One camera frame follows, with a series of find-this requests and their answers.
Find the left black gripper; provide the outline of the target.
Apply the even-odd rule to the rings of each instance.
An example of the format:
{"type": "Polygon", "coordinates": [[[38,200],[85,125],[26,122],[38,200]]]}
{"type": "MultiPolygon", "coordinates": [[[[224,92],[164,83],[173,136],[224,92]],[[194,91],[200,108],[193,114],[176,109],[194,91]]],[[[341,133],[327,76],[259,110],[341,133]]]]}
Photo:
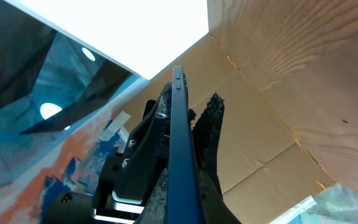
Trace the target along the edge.
{"type": "Polygon", "coordinates": [[[103,223],[165,223],[168,154],[160,154],[170,121],[172,84],[166,83],[152,110],[131,132],[135,146],[108,156],[92,201],[103,223]]]}

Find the brown cardboard box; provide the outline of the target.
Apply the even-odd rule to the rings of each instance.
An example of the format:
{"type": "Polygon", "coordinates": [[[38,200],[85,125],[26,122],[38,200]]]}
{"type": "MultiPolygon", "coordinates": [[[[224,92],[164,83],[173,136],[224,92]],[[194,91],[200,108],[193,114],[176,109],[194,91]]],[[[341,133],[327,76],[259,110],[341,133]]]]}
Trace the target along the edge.
{"type": "Polygon", "coordinates": [[[288,223],[316,205],[333,181],[272,113],[210,36],[175,61],[201,114],[217,93],[225,105],[218,176],[225,204],[242,223],[288,223]]]}

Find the blue Galaxy smartphone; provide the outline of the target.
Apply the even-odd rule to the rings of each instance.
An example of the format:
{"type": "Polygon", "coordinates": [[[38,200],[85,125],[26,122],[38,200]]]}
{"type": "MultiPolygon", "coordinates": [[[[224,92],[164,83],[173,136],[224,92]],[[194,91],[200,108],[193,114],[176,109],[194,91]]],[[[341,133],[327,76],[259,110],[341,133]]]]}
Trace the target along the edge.
{"type": "Polygon", "coordinates": [[[188,90],[181,66],[173,68],[171,106],[166,221],[201,224],[205,219],[188,117],[188,90]]]}

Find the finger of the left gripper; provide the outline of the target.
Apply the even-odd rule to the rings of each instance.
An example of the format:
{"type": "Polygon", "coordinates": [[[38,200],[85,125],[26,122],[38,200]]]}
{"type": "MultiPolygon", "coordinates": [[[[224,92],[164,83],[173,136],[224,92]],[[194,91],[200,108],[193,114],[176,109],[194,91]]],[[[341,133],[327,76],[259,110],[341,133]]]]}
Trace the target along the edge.
{"type": "Polygon", "coordinates": [[[199,169],[200,195],[207,224],[234,224],[240,221],[228,209],[217,171],[219,138],[224,117],[224,100],[214,94],[192,130],[199,169]]]}

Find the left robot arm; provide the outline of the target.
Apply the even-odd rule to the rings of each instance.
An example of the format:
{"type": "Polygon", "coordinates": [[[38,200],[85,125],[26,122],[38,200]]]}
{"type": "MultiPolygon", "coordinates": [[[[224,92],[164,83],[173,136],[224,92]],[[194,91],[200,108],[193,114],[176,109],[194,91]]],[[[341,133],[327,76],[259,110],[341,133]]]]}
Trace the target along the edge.
{"type": "Polygon", "coordinates": [[[124,152],[106,158],[95,193],[60,193],[43,222],[236,223],[217,174],[223,116],[219,95],[197,116],[186,85],[167,83],[124,152]]]}

